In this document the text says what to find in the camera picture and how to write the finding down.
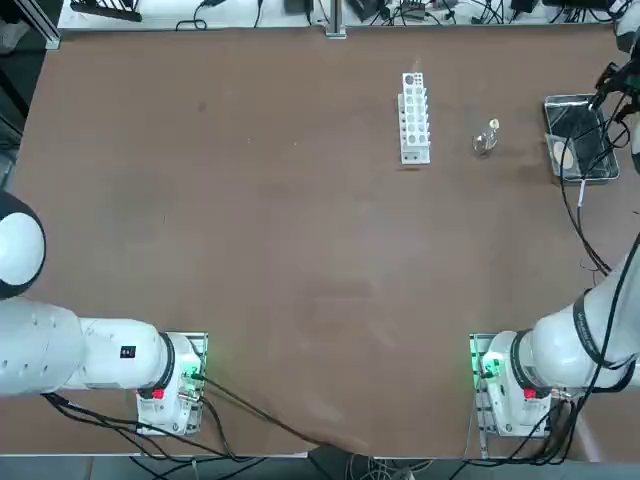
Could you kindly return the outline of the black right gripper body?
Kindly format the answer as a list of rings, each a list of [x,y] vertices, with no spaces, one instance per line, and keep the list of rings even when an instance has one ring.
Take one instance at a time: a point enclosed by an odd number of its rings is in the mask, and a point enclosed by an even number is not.
[[[621,92],[637,97],[639,95],[639,63],[627,62],[623,66],[609,63],[603,73],[602,91],[606,95]]]

